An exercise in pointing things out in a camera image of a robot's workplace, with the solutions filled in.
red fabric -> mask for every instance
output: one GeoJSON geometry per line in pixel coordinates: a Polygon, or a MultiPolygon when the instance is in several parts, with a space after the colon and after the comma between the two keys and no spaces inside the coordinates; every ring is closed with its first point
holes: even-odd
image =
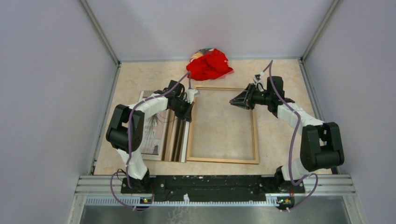
{"type": "Polygon", "coordinates": [[[198,81],[216,79],[233,71],[226,55],[217,49],[193,60],[186,68],[191,72],[191,78],[198,81]]]}

brown wooden frame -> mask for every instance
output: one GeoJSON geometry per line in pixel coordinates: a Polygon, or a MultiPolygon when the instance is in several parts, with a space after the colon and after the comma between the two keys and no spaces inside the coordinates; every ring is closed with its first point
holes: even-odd
{"type": "MultiPolygon", "coordinates": [[[[217,91],[243,91],[241,88],[230,88],[230,87],[203,87],[197,86],[195,87],[197,90],[217,90],[217,91]]],[[[192,109],[192,113],[195,112],[195,109],[199,105],[194,105],[192,109]]],[[[252,160],[239,160],[239,159],[219,159],[219,158],[204,158],[204,157],[192,157],[191,155],[191,147],[192,147],[192,139],[194,137],[194,115],[192,115],[192,122],[190,123],[190,129],[187,140],[187,161],[199,161],[199,162],[222,162],[222,163],[243,163],[243,164],[259,164],[259,153],[258,153],[258,143],[257,143],[257,127],[256,127],[256,113],[255,110],[250,110],[250,118],[252,125],[252,142],[253,142],[253,159],[252,160]]]]}

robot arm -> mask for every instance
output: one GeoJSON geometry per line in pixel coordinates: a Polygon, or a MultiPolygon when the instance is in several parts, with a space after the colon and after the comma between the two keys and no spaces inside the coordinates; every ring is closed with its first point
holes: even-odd
{"type": "Polygon", "coordinates": [[[195,89],[188,89],[184,92],[184,86],[182,84],[177,84],[172,92],[163,95],[176,84],[177,82],[172,80],[168,88],[165,88],[163,91],[155,91],[149,97],[153,98],[151,100],[143,100],[143,102],[138,102],[129,106],[118,105],[115,107],[106,133],[106,140],[112,144],[112,147],[117,149],[117,152],[127,166],[128,175],[137,180],[135,186],[144,185],[144,183],[141,182],[144,182],[143,180],[145,178],[147,179],[149,176],[149,171],[143,162],[139,149],[143,137],[145,118],[149,118],[160,111],[171,109],[179,119],[191,122],[191,110],[194,105],[193,100],[199,95],[199,92],[195,89]],[[132,116],[132,125],[130,126],[133,134],[132,156],[130,157],[128,149],[128,128],[124,127],[122,123],[128,122],[129,115],[134,107],[136,108],[132,116]]]}
{"type": "MultiPolygon", "coordinates": [[[[285,98],[282,78],[273,76],[276,90],[293,110],[289,109],[276,95],[269,77],[267,78],[267,89],[264,89],[263,81],[260,79],[262,75],[263,73],[255,75],[253,78],[255,83],[250,83],[241,94],[230,100],[230,104],[248,110],[254,109],[256,104],[266,105],[271,113],[292,127],[295,127],[298,121],[294,112],[300,114],[301,121],[298,132],[302,136],[301,151],[300,158],[291,163],[293,179],[300,179],[320,168],[342,165],[344,153],[338,125],[333,122],[325,123],[312,117],[298,107],[293,100],[285,98]]],[[[289,181],[289,163],[279,167],[276,176],[279,176],[280,185],[282,182],[289,181]]]]}

gray floor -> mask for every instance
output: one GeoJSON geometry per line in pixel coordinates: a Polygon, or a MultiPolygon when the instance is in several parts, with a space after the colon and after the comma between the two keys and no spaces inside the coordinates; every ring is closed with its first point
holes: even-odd
{"type": "Polygon", "coordinates": [[[312,197],[291,213],[274,207],[153,207],[133,212],[121,206],[86,206],[81,224],[348,224],[341,196],[312,197]]]}

gray wall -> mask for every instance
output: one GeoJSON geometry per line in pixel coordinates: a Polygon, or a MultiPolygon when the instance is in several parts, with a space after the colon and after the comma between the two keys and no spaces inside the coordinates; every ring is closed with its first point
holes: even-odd
{"type": "Polygon", "coordinates": [[[394,223],[396,1],[344,1],[308,59],[327,121],[341,128],[350,173],[370,223],[394,223]]]}
{"type": "Polygon", "coordinates": [[[120,60],[298,57],[332,0],[88,0],[120,60]]]}
{"type": "Polygon", "coordinates": [[[65,223],[114,64],[76,0],[0,3],[0,223],[65,223]]]}

